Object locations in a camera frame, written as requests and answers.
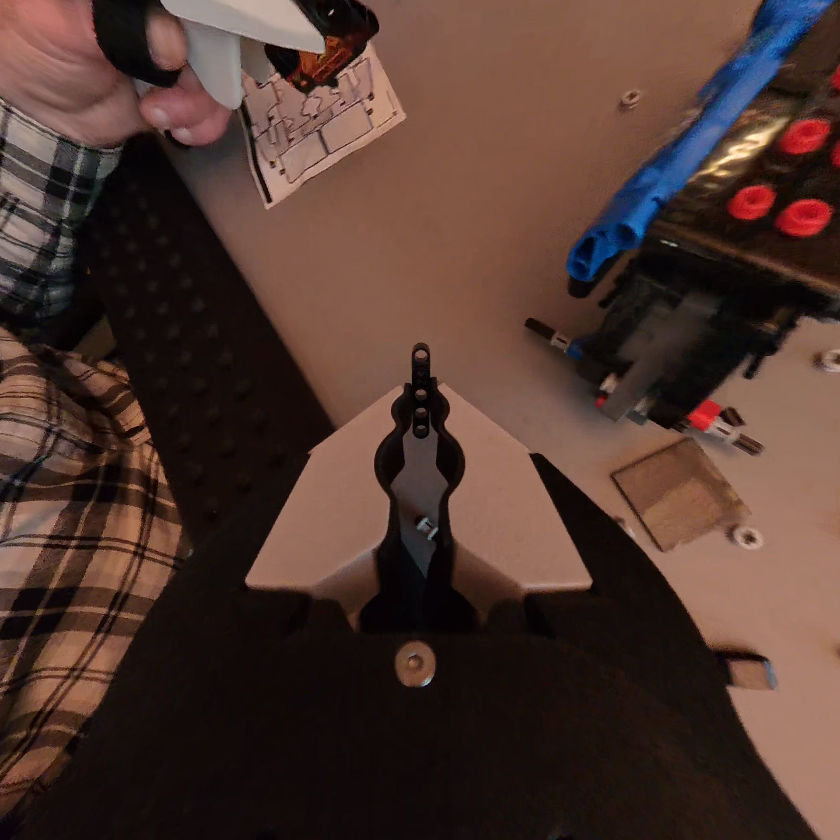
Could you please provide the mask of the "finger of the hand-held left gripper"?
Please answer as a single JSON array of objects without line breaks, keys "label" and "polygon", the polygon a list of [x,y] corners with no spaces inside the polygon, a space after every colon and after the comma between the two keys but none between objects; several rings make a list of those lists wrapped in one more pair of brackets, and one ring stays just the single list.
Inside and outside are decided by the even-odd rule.
[{"label": "finger of the hand-held left gripper", "polygon": [[294,1],[162,1],[182,21],[217,28],[269,46],[323,52],[324,36]]}]

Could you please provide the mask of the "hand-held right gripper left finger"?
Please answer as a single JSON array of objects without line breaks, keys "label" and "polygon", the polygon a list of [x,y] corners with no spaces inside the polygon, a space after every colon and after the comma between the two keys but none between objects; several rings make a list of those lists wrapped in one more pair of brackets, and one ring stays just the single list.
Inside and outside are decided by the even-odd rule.
[{"label": "hand-held right gripper left finger", "polygon": [[375,453],[395,429],[384,394],[314,447],[245,577],[256,592],[295,592],[342,606],[353,628],[379,591],[375,552],[385,538],[390,500]]}]

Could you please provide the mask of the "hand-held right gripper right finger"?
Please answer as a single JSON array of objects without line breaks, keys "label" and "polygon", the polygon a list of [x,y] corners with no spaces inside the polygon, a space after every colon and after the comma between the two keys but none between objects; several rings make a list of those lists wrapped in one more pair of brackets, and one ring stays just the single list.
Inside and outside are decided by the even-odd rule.
[{"label": "hand-held right gripper right finger", "polygon": [[445,429],[465,472],[448,499],[452,584],[483,623],[502,602],[585,592],[592,578],[525,445],[448,385]]}]

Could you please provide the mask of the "black flame-print brick panel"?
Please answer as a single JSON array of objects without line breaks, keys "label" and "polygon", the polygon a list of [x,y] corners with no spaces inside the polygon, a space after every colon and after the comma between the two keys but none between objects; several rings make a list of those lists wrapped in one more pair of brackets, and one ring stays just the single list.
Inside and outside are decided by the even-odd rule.
[{"label": "black flame-print brick panel", "polygon": [[374,11],[358,1],[296,1],[319,33],[324,50],[315,52],[265,45],[273,69],[299,92],[336,88],[342,70],[359,58],[380,31]]}]

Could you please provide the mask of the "black brick beam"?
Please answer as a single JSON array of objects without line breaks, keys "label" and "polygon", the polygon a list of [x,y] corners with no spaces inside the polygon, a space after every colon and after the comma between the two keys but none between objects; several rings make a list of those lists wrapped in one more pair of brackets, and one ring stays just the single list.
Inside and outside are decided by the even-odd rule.
[{"label": "black brick beam", "polygon": [[425,343],[417,343],[412,350],[412,421],[413,435],[417,439],[429,436],[428,388],[431,380],[431,355]]}]

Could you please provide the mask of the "blue black brick truck model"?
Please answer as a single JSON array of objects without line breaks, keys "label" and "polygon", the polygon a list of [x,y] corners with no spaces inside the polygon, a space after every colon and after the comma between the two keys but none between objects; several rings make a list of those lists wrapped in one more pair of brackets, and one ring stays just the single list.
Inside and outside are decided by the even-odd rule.
[{"label": "blue black brick truck model", "polygon": [[838,322],[838,2],[762,2],[693,112],[570,251],[568,292],[600,301],[567,338],[524,326],[574,360],[614,422],[696,432],[760,455],[712,395],[752,379],[803,319]]}]

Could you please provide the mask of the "person's left forearm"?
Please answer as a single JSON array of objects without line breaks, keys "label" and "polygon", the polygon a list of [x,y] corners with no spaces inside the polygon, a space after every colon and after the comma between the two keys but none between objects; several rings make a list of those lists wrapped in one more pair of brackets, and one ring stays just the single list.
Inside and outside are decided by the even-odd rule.
[{"label": "person's left forearm", "polygon": [[30,327],[68,309],[78,229],[121,153],[61,136],[2,100],[2,323]]}]

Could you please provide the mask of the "grey desk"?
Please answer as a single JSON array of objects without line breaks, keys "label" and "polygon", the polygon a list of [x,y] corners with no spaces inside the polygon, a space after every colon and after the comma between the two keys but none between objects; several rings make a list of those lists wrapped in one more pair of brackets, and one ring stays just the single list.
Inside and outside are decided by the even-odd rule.
[{"label": "grey desk", "polygon": [[731,698],[820,838],[838,838],[838,375],[805,321],[720,399],[766,447],[704,447],[764,546],[712,533],[656,550],[612,472],[673,436],[613,424],[571,362],[523,328],[573,338],[568,251],[737,51],[760,2],[370,2],[406,120],[269,211],[239,121],[164,149],[336,425],[406,379],[429,344],[441,381],[625,518],[710,643],[755,648],[775,691]]}]

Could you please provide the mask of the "person's left hand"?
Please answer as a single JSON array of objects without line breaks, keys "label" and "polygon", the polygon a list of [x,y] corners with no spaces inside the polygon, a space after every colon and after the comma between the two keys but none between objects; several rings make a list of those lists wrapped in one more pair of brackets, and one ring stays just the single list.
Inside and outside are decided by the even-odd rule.
[{"label": "person's left hand", "polygon": [[225,134],[232,113],[188,66],[181,24],[164,9],[154,9],[145,31],[154,63],[181,75],[173,88],[152,88],[141,97],[102,53],[91,2],[2,2],[2,99],[90,147],[116,148],[153,130],[169,131],[185,146],[214,143]]}]

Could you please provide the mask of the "white sticker sheet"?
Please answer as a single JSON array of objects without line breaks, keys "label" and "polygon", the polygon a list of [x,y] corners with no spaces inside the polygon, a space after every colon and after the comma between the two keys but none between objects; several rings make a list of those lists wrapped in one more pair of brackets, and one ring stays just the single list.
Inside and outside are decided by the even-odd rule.
[{"label": "white sticker sheet", "polygon": [[333,87],[303,93],[276,72],[264,83],[243,73],[242,92],[248,166],[265,209],[406,120],[372,43]]}]

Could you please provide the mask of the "square brown marker plate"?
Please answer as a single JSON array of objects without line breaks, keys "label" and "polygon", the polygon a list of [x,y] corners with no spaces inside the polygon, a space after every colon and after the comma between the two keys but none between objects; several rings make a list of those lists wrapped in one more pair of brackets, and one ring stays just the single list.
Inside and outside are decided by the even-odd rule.
[{"label": "square brown marker plate", "polygon": [[741,525],[752,515],[692,438],[613,471],[611,479],[662,553]]}]

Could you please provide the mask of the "person's plaid shirt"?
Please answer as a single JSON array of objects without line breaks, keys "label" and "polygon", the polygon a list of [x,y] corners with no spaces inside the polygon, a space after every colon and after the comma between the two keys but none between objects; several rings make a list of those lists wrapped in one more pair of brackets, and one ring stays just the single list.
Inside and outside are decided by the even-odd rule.
[{"label": "person's plaid shirt", "polygon": [[3,329],[1,815],[68,764],[189,544],[124,370]]}]

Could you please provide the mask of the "small grey rectangular piece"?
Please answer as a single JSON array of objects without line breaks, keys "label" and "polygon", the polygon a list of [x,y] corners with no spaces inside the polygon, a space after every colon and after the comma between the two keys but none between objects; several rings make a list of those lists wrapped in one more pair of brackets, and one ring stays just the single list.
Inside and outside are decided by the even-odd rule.
[{"label": "small grey rectangular piece", "polygon": [[778,680],[770,660],[741,649],[713,649],[712,654],[724,683],[745,690],[776,690]]}]

